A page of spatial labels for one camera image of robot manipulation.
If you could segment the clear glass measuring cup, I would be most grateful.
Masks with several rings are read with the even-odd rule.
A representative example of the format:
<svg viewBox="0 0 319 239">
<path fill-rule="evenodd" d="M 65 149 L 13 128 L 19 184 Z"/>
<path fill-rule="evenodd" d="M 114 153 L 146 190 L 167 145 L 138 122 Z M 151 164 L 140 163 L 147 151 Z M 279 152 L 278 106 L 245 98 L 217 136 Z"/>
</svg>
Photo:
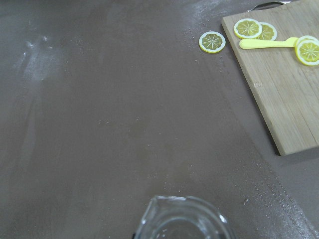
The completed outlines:
<svg viewBox="0 0 319 239">
<path fill-rule="evenodd" d="M 212 204 L 194 196 L 154 196 L 134 239 L 235 239 L 228 220 Z"/>
</svg>

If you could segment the lemon slice off board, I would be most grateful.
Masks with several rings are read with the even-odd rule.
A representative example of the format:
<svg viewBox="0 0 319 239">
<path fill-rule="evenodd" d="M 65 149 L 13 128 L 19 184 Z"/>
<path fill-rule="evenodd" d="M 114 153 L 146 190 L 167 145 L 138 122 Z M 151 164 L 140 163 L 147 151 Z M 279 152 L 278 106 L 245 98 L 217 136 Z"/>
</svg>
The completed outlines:
<svg viewBox="0 0 319 239">
<path fill-rule="evenodd" d="M 205 32 L 199 38 L 199 47 L 207 53 L 218 53 L 225 45 L 225 37 L 216 31 Z"/>
</svg>

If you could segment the lemon slice top of pair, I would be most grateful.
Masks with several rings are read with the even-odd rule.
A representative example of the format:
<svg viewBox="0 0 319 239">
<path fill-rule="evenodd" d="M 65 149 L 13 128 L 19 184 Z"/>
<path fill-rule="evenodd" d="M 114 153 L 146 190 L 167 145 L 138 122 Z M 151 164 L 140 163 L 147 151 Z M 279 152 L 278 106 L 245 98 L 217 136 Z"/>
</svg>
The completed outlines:
<svg viewBox="0 0 319 239">
<path fill-rule="evenodd" d="M 262 33 L 262 26 L 255 19 L 244 18 L 235 23 L 234 33 L 241 39 L 254 39 Z"/>
</svg>

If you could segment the wooden cutting board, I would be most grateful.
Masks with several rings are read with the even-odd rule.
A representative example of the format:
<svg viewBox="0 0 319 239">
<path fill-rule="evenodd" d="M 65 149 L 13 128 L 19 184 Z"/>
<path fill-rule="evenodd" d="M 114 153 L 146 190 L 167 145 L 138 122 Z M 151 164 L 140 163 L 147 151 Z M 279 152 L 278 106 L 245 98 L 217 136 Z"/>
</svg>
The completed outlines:
<svg viewBox="0 0 319 239">
<path fill-rule="evenodd" d="M 223 17 L 222 26 L 280 155 L 319 145 L 319 68 L 302 64 L 292 48 L 241 49 L 235 23 L 272 24 L 279 41 L 319 35 L 319 3 L 298 0 Z"/>
</svg>

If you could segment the lemon slice under pair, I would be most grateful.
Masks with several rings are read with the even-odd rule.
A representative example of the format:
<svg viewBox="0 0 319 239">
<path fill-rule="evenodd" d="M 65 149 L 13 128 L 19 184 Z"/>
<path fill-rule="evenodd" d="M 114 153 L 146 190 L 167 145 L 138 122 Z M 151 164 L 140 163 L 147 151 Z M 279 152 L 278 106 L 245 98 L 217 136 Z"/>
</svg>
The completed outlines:
<svg viewBox="0 0 319 239">
<path fill-rule="evenodd" d="M 260 22 L 262 26 L 262 32 L 256 39 L 259 40 L 276 40 L 277 38 L 277 30 L 275 27 L 267 22 Z"/>
</svg>

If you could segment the lemon slice on knife blade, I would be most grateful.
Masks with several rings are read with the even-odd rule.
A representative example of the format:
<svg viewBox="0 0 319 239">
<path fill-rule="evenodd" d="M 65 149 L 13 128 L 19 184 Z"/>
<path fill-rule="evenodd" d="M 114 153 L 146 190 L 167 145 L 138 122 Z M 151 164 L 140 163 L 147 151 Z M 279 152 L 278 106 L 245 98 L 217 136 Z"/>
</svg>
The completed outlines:
<svg viewBox="0 0 319 239">
<path fill-rule="evenodd" d="M 307 66 L 319 64 L 319 40 L 313 36 L 300 37 L 295 45 L 297 59 Z"/>
</svg>

